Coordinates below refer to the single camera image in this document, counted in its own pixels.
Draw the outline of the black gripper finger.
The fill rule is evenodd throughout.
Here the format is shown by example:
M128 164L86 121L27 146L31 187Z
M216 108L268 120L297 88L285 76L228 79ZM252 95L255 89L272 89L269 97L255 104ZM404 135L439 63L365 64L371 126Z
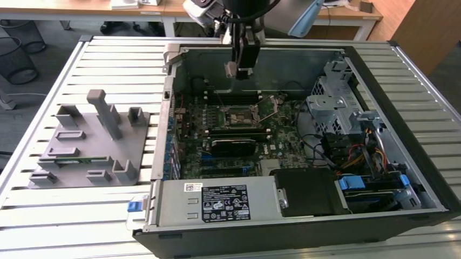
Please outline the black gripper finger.
M233 62L241 61L241 24L232 24L232 46L233 46Z
M237 64L237 80L249 78L249 72L256 66L260 50L261 42L259 39L251 42L248 38L241 38L241 61Z

